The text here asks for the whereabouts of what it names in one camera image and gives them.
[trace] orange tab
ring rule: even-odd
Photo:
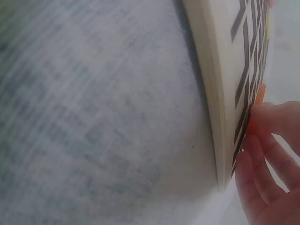
[[[266,92],[266,85],[264,83],[261,83],[258,88],[255,105],[261,105],[263,103],[263,98],[264,98],[265,92]],[[249,134],[249,135],[255,134],[256,128],[257,128],[257,124],[253,120],[250,119],[250,122],[249,122],[248,128],[247,128],[247,134]]]

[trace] gray textured surface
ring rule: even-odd
[[[217,180],[182,5],[0,12],[0,224],[191,224]]]

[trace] book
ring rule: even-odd
[[[183,0],[209,106],[218,187],[224,190],[246,134],[268,55],[267,0]]]

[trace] black and white pattern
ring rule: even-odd
[[[232,43],[238,42],[242,29],[245,64],[235,93],[237,127],[234,135],[233,166],[250,120],[249,109],[255,102],[259,84],[263,80],[267,40],[267,0],[240,0],[240,10],[231,28]]]

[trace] hand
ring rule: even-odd
[[[271,133],[281,135],[300,156],[300,102],[255,105],[251,119],[259,127],[246,137],[236,162],[236,183],[248,222],[299,225],[300,167]],[[275,183],[265,158],[290,192]]]

